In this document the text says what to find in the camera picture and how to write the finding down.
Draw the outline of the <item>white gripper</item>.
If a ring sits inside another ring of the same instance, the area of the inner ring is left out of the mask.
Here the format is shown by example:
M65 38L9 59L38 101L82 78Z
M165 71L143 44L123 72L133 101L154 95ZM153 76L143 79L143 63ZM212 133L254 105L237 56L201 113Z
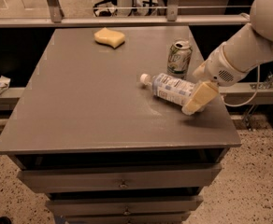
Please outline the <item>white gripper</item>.
M247 75L244 72L238 71L228 62L223 50L225 45L226 43L222 42L193 71L193 77L201 81L194 86L191 96L183 105L181 111L184 114L192 115L212 101L219 94L218 85L223 87L232 86Z

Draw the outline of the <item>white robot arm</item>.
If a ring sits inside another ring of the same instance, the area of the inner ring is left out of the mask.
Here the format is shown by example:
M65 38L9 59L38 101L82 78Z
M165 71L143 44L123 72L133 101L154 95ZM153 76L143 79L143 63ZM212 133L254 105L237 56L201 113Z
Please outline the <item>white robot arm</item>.
M186 115L201 110L219 93L255 67L273 61L273 0L254 0L250 22L213 50L193 72L198 79L182 106Z

